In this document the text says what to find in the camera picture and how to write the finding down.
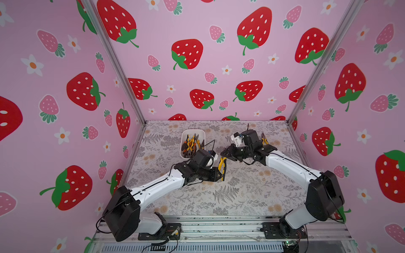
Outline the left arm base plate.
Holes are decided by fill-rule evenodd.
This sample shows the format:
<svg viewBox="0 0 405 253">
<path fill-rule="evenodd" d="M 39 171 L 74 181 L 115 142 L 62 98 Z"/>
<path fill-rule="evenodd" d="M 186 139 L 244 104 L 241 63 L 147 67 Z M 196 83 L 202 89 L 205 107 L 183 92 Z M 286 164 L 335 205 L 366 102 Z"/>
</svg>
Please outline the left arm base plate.
<svg viewBox="0 0 405 253">
<path fill-rule="evenodd" d="M 180 239 L 181 223 L 168 223 L 163 225 L 155 234 L 139 233 L 138 240 L 166 240 Z"/>
</svg>

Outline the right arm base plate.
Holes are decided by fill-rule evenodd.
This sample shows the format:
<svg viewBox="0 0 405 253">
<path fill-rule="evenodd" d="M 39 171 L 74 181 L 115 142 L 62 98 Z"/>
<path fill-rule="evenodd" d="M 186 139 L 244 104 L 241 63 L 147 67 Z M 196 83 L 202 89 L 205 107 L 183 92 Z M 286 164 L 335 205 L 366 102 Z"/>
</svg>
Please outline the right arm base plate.
<svg viewBox="0 0 405 253">
<path fill-rule="evenodd" d="M 303 226 L 298 229 L 293 229 L 286 223 L 264 222 L 262 223 L 260 231 L 264 233 L 266 239 L 290 240 L 308 238 L 306 229 Z"/>
</svg>

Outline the white plastic storage box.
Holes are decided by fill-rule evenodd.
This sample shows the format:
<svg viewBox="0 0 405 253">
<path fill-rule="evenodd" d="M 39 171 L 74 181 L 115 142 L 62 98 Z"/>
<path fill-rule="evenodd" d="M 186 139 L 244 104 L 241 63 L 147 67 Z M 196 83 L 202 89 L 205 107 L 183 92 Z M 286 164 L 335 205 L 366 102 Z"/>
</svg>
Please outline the white plastic storage box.
<svg viewBox="0 0 405 253">
<path fill-rule="evenodd" d="M 181 135 L 180 156 L 183 159 L 194 157 L 198 150 L 204 150 L 206 135 L 202 129 L 187 129 Z"/>
</svg>

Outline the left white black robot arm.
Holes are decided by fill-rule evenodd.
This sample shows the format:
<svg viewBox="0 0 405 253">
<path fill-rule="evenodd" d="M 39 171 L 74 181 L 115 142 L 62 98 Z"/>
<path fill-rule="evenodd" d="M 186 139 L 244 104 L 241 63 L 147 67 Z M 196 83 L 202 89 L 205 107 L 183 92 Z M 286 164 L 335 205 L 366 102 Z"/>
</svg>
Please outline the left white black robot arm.
<svg viewBox="0 0 405 253">
<path fill-rule="evenodd" d="M 175 234 L 179 226 L 170 225 L 162 214 L 151 214 L 145 209 L 182 187 L 205 181 L 224 181 L 226 160 L 221 158 L 218 167 L 215 167 L 217 158 L 214 151 L 198 150 L 193 158 L 172 165 L 170 171 L 158 179 L 132 189 L 119 187 L 102 215 L 109 232 L 117 242 L 126 240 L 134 233 L 138 233 L 143 240 L 162 240 Z"/>
</svg>

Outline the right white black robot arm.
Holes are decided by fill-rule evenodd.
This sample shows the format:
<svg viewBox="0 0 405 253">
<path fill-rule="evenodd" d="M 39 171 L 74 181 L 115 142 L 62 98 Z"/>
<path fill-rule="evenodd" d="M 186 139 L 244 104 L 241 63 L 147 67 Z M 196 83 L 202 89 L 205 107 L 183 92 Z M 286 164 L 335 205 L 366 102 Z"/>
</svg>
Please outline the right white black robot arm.
<svg viewBox="0 0 405 253">
<path fill-rule="evenodd" d="M 276 147 L 263 144 L 253 129 L 231 135 L 233 143 L 220 153 L 228 160 L 245 162 L 250 158 L 288 176 L 306 190 L 304 204 L 279 220 L 279 230 L 287 237 L 292 231 L 315 221 L 326 221 L 344 203 L 336 175 L 331 171 L 311 169 L 286 156 Z"/>
</svg>

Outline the yellow black flat-nose pliers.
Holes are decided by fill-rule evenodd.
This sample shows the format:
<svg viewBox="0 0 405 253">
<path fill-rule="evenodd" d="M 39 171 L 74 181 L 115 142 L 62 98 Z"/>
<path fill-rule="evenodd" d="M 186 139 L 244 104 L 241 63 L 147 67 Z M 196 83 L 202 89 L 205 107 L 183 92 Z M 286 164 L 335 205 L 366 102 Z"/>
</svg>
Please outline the yellow black flat-nose pliers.
<svg viewBox="0 0 405 253">
<path fill-rule="evenodd" d="M 218 165 L 218 170 L 221 173 L 221 180 L 225 181 L 225 175 L 226 175 L 226 169 L 227 169 L 227 158 L 222 157 L 220 159 L 219 165 Z"/>
</svg>

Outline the yellow black combination pliers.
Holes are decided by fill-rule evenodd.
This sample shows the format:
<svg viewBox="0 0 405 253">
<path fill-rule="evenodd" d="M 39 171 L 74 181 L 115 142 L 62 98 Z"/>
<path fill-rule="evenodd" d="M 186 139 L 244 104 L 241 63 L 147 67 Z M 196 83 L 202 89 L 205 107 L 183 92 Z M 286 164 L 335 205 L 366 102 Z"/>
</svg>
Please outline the yellow black combination pliers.
<svg viewBox="0 0 405 253">
<path fill-rule="evenodd" d="M 261 134 L 262 145 L 269 145 L 269 142 L 264 133 Z"/>
</svg>

